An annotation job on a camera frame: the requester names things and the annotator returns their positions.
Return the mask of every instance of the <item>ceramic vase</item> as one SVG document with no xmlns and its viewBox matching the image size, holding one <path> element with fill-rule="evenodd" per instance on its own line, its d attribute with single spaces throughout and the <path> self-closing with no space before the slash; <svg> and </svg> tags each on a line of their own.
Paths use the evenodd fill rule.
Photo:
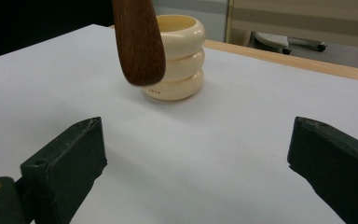
<svg viewBox="0 0 358 224">
<path fill-rule="evenodd" d="M 184 99 L 202 87 L 205 28 L 184 15 L 157 16 L 165 51 L 166 71 L 157 84 L 143 87 L 147 95 L 164 101 Z"/>
</svg>

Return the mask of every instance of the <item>wooden spatula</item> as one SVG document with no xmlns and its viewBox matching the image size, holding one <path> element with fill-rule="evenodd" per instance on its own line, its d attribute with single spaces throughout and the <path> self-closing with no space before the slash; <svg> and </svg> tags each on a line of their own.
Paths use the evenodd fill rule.
<svg viewBox="0 0 358 224">
<path fill-rule="evenodd" d="M 165 54 L 152 0 L 113 0 L 118 58 L 135 86 L 162 80 Z"/>
</svg>

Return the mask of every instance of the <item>brown wooden object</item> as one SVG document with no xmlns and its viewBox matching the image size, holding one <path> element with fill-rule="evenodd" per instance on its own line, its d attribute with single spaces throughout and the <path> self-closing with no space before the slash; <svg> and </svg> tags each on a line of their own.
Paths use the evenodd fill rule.
<svg viewBox="0 0 358 224">
<path fill-rule="evenodd" d="M 165 53 L 152 0 L 113 0 L 118 58 L 135 86 L 162 80 Z"/>
</svg>

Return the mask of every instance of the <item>wooden table edge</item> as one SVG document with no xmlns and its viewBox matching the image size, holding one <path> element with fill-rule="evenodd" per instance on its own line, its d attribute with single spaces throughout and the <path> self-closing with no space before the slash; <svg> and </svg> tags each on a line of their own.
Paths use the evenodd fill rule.
<svg viewBox="0 0 358 224">
<path fill-rule="evenodd" d="M 264 60 L 271 63 L 279 63 L 296 68 L 306 69 L 309 71 L 358 80 L 358 68 L 346 65 L 325 63 L 316 60 L 299 58 L 291 55 L 284 55 L 261 49 L 251 49 L 243 46 L 231 45 L 228 43 L 222 43 L 212 40 L 206 40 L 203 47 L 207 49 L 216 49 L 221 50 L 223 52 Z"/>
</svg>

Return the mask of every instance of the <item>floor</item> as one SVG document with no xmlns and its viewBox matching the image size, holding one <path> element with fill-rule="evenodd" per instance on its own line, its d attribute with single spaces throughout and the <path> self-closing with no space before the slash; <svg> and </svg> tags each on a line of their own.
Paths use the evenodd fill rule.
<svg viewBox="0 0 358 224">
<path fill-rule="evenodd" d="M 316 49 L 316 43 L 291 37 L 288 38 L 288 41 L 289 49 L 291 50 L 290 55 L 358 68 L 357 47 L 325 43 L 326 49 L 323 52 L 320 52 Z M 282 53 L 281 49 L 275 49 L 256 41 L 253 35 L 248 47 Z"/>
</svg>

